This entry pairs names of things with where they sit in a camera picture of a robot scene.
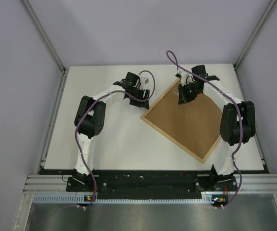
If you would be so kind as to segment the wooden picture frame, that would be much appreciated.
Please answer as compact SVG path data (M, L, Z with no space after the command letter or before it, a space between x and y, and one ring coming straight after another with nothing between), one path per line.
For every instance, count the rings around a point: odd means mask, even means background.
M179 104L176 80L146 111L141 119L169 141L204 164L220 142L222 112L204 94Z

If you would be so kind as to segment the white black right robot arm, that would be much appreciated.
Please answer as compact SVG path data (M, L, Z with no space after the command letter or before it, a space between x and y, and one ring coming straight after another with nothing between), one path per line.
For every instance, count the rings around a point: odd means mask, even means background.
M181 80L178 86L179 104L194 101L199 94L211 99L221 110L220 137L222 140L219 155L212 165L208 178L196 182L197 190L223 190L232 183L237 153L256 133L255 108L251 101L243 101L225 89L217 76L210 76L204 65L192 68L190 72L176 69L176 77Z

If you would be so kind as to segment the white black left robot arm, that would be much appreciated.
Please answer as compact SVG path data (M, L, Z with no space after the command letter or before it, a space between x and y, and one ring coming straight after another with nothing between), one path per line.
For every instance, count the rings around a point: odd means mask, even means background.
M74 178L84 191L93 187L97 191L94 174L92 142L98 136L105 122L106 109L114 103L129 99L134 107L149 109L149 99L155 92L156 82L152 72L143 70L139 74L127 72L126 77L114 82L108 89L94 96L83 96L75 116L75 142L78 158Z

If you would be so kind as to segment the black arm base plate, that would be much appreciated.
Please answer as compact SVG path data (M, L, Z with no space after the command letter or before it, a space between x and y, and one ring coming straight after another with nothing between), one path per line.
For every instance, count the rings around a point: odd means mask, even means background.
M97 192L99 198L186 197L207 191L234 192L233 174L218 176L214 170L94 170L93 175L73 173L68 192Z

